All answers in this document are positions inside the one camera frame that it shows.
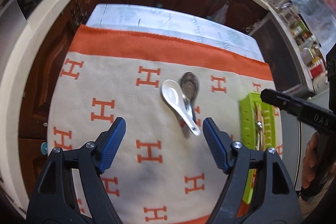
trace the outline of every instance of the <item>human hand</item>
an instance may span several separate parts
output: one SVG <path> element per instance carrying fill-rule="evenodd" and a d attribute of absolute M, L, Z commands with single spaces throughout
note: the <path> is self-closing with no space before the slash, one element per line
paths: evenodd
<path fill-rule="evenodd" d="M 305 156 L 303 158 L 302 180 L 301 185 L 303 189 L 309 187 L 310 182 L 315 178 L 315 165 L 317 164 L 317 132 L 313 134 L 310 141 L 307 143 Z"/>

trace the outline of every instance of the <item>spoon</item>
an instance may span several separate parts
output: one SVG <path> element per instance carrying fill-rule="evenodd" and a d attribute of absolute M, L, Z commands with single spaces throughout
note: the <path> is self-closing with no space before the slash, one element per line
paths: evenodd
<path fill-rule="evenodd" d="M 190 128 L 191 132 L 199 136 L 201 131 L 195 124 L 194 120 L 189 116 L 184 100 L 183 91 L 180 85 L 173 80 L 166 80 L 161 87 L 161 93 L 167 104 L 170 105 L 184 120 L 186 125 Z"/>
<path fill-rule="evenodd" d="M 192 72 L 186 72 L 180 80 L 180 86 L 184 95 L 185 108 L 189 116 L 196 122 L 194 102 L 198 93 L 197 77 Z"/>

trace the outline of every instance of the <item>orange and white blanket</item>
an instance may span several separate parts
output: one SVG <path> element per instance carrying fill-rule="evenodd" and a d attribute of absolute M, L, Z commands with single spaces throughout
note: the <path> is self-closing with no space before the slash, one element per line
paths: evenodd
<path fill-rule="evenodd" d="M 160 95 L 165 80 L 179 81 L 187 71 L 199 79 L 198 126 L 212 117 L 234 140 L 240 140 L 238 101 L 274 89 L 267 64 L 183 39 L 81 26 L 70 46 L 51 103 L 48 150 L 79 148 L 123 117 L 125 137 L 101 179 L 124 224 L 204 224 L 222 191 L 226 175 L 204 136 L 186 138 Z M 78 173 L 74 182 L 89 215 Z"/>

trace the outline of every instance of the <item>kitchen counter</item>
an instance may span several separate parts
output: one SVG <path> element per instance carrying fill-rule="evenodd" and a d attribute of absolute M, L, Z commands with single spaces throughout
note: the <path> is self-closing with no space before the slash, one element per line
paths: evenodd
<path fill-rule="evenodd" d="M 272 9 L 264 0 L 253 0 L 264 9 Z M 18 124 L 21 101 L 35 56 L 56 18 L 70 0 L 43 0 L 27 20 L 8 58 L 0 82 L 0 169 L 5 191 L 24 210 L 28 196 L 21 175 L 18 153 Z"/>

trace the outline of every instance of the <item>table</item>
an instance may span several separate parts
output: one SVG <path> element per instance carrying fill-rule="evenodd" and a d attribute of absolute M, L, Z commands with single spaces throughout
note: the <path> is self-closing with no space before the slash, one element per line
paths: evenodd
<path fill-rule="evenodd" d="M 201 128 L 202 120 L 212 117 L 221 130 L 240 140 L 238 101 L 258 89 L 274 89 L 268 65 L 241 56 L 260 60 L 258 48 L 253 50 L 256 41 L 190 15 L 129 5 L 98 5 L 88 25 L 128 32 L 80 27 L 51 102 L 48 149 L 81 147 L 105 131 L 114 117 L 124 117 L 127 133 L 112 167 L 101 176 L 124 223 L 205 223 L 226 176 L 204 136 L 183 134 L 185 126 L 162 101 L 159 87 L 193 71 L 199 78 L 197 125 Z M 276 120 L 280 148 L 280 117 Z M 88 214 L 76 172 L 73 181 L 80 208 Z"/>
<path fill-rule="evenodd" d="M 180 12 L 138 5 L 99 4 L 86 25 L 187 39 L 264 62 L 254 38 L 219 23 Z"/>

